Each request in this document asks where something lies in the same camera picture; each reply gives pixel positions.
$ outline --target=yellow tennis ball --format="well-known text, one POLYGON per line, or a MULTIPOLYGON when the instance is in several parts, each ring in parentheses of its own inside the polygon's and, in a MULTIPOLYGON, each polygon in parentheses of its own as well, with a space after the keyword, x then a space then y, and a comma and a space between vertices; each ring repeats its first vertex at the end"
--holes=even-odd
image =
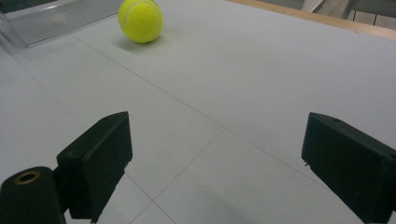
POLYGON ((125 0, 119 9, 119 24, 128 38, 147 43, 163 30, 163 14, 152 0, 125 0))

